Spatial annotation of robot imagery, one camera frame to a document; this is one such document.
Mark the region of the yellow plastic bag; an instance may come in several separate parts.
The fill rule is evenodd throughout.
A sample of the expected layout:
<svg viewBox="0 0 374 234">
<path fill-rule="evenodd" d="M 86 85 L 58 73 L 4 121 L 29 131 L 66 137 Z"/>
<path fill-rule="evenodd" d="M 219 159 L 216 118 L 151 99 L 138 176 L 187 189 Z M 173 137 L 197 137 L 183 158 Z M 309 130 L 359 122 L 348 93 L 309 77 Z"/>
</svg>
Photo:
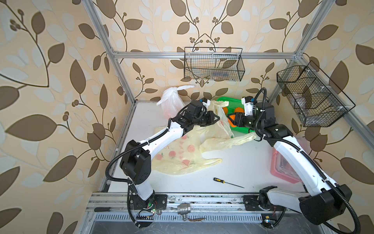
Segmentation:
<svg viewBox="0 0 374 234">
<path fill-rule="evenodd" d="M 208 111 L 213 111 L 220 120 L 215 124 L 200 127 L 197 126 L 197 132 L 204 138 L 204 142 L 200 145 L 199 150 L 201 153 L 214 151 L 214 150 L 226 150 L 233 146 L 242 145 L 246 142 L 253 141 L 257 135 L 256 133 L 247 133 L 243 136 L 235 137 L 229 124 L 229 120 L 223 110 L 224 107 L 228 107 L 228 101 L 214 101 L 210 102 Z"/>
<path fill-rule="evenodd" d="M 222 159 L 206 159 L 200 152 L 201 134 L 192 130 L 163 148 L 152 160 L 152 170 L 179 176 L 218 165 Z"/>
</svg>

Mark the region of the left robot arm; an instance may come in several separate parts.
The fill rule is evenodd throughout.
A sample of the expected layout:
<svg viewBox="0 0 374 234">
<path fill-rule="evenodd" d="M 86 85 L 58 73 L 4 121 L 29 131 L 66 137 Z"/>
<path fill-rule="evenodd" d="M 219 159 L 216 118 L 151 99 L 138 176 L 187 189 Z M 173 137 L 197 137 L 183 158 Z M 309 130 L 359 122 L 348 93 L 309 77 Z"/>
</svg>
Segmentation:
<svg viewBox="0 0 374 234">
<path fill-rule="evenodd" d="M 131 212 L 131 195 L 140 201 L 140 211 L 149 211 L 157 207 L 148 177 L 152 172 L 153 158 L 173 141 L 185 136 L 195 126 L 207 127 L 214 125 L 220 117 L 208 111 L 210 100 L 203 98 L 193 100 L 183 107 L 175 117 L 168 119 L 167 126 L 153 136 L 137 142 L 131 140 L 125 150 L 114 157 L 106 167 L 105 176 L 112 182 L 126 183 L 127 212 L 137 228 L 143 226 Z"/>
</svg>

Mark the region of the white plastic bag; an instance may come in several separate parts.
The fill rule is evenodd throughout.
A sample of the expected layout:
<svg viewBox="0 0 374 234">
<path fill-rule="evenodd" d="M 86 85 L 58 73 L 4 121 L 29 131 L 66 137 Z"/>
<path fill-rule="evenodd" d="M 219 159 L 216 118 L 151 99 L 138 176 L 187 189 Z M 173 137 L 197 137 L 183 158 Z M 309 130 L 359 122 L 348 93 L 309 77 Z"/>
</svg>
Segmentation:
<svg viewBox="0 0 374 234">
<path fill-rule="evenodd" d="M 167 119 L 174 118 L 177 113 L 184 107 L 184 103 L 180 98 L 178 92 L 186 91 L 186 89 L 194 88 L 194 85 L 183 85 L 179 87 L 170 87 L 166 89 L 157 106 L 161 106 L 163 116 Z"/>
</svg>

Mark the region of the green plastic basket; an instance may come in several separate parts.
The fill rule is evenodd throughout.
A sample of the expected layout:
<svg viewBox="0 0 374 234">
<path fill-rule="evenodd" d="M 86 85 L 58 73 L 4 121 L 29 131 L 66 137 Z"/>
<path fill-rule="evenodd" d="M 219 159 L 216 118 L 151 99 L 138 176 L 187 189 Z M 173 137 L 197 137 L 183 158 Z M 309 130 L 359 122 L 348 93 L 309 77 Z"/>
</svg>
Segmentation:
<svg viewBox="0 0 374 234">
<path fill-rule="evenodd" d="M 235 99 L 235 98 L 231 98 L 231 97 L 219 97 L 217 99 L 217 101 L 228 101 L 228 106 L 227 106 L 228 114 L 236 112 L 235 110 L 237 108 L 244 109 L 244 106 L 243 106 L 240 99 Z M 244 133 L 244 134 L 248 134 L 250 132 L 253 132 L 252 130 L 250 130 L 249 128 L 246 128 L 246 127 L 233 127 L 232 125 L 230 125 L 230 128 L 231 128 L 232 131 L 236 131 L 236 132 L 240 132 L 240 133 Z"/>
</svg>

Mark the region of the yellow black screwdriver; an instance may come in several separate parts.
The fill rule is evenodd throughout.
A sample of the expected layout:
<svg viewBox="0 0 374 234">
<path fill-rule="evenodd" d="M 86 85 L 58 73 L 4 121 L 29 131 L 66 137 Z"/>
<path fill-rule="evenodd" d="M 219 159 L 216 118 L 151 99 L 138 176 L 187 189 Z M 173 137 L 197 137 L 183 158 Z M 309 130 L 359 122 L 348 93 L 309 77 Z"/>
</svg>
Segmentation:
<svg viewBox="0 0 374 234">
<path fill-rule="evenodd" d="M 244 187 L 242 187 L 242 186 L 240 186 L 240 185 L 236 185 L 236 184 L 233 184 L 233 183 L 229 183 L 229 182 L 227 182 L 227 181 L 225 181 L 225 180 L 223 180 L 223 179 L 219 179 L 219 178 L 216 178 L 216 177 L 214 177 L 213 180 L 216 181 L 216 182 L 220 182 L 220 183 L 222 183 L 222 184 L 229 184 L 229 185 L 236 186 L 236 187 L 239 187 L 239 188 L 244 188 Z"/>
</svg>

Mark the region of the black handled tool on rail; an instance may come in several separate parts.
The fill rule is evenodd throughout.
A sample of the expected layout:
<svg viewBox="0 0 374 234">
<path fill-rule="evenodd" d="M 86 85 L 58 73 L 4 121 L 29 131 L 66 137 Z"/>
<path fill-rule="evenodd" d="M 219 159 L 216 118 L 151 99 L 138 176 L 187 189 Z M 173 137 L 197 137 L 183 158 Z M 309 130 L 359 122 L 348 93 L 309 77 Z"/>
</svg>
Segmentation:
<svg viewBox="0 0 374 234">
<path fill-rule="evenodd" d="M 94 208 L 94 212 L 100 213 L 100 212 L 117 212 L 122 211 L 124 208 L 113 208 L 113 207 L 96 207 Z"/>
</svg>

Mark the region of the pink plastic box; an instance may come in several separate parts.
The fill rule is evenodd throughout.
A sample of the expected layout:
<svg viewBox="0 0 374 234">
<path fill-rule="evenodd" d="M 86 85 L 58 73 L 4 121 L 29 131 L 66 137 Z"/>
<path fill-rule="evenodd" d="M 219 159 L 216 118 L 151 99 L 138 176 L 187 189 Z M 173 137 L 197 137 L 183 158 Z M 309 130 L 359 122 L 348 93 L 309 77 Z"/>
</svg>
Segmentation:
<svg viewBox="0 0 374 234">
<path fill-rule="evenodd" d="M 305 158 L 305 151 L 294 137 L 286 137 L 286 143 L 277 142 L 273 147 L 270 172 L 290 183 L 308 182 L 313 168 Z"/>
</svg>

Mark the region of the metal cylinder fitting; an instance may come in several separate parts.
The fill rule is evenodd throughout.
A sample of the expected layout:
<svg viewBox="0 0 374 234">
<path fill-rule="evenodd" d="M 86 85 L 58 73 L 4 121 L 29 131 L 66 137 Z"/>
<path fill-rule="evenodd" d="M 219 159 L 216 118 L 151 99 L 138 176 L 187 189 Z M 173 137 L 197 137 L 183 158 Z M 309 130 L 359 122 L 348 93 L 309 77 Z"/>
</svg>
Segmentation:
<svg viewBox="0 0 374 234">
<path fill-rule="evenodd" d="M 186 216 L 191 212 L 191 205 L 189 203 L 182 203 L 177 206 L 177 213 L 181 216 Z"/>
</svg>

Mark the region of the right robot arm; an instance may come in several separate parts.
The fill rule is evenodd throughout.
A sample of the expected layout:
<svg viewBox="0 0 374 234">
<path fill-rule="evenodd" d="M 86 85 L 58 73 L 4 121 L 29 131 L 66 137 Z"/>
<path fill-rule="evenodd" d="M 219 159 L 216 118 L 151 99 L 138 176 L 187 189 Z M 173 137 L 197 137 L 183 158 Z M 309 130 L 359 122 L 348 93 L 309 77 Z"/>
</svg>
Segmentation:
<svg viewBox="0 0 374 234">
<path fill-rule="evenodd" d="M 274 107 L 266 100 L 262 88 L 256 96 L 242 99 L 243 112 L 228 113 L 229 122 L 246 127 L 260 140 L 267 141 L 291 165 L 301 179 L 305 192 L 288 192 L 276 186 L 263 188 L 258 197 L 259 207 L 270 210 L 274 206 L 301 213 L 315 225 L 324 224 L 337 234 L 342 231 L 328 223 L 348 210 L 354 222 L 354 234 L 361 232 L 359 218 L 349 203 L 352 195 L 347 185 L 338 185 L 303 150 L 293 133 L 283 124 L 277 124 Z"/>
</svg>

